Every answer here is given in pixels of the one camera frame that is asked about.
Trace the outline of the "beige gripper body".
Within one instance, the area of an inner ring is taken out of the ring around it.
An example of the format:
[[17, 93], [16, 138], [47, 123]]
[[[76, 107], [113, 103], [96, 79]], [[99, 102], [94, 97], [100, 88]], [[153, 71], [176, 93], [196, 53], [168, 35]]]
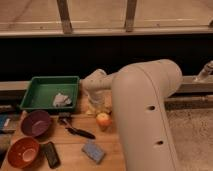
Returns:
[[103, 91], [94, 91], [89, 95], [89, 101], [93, 107], [99, 110], [105, 110], [105, 94]]

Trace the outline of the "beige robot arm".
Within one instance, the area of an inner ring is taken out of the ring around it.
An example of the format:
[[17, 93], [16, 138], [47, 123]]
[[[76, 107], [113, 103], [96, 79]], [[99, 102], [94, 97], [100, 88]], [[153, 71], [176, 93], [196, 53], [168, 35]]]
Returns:
[[82, 80], [94, 107], [109, 89], [126, 171], [181, 171], [164, 101], [182, 83], [179, 66], [168, 59], [129, 64], [113, 74], [97, 69]]

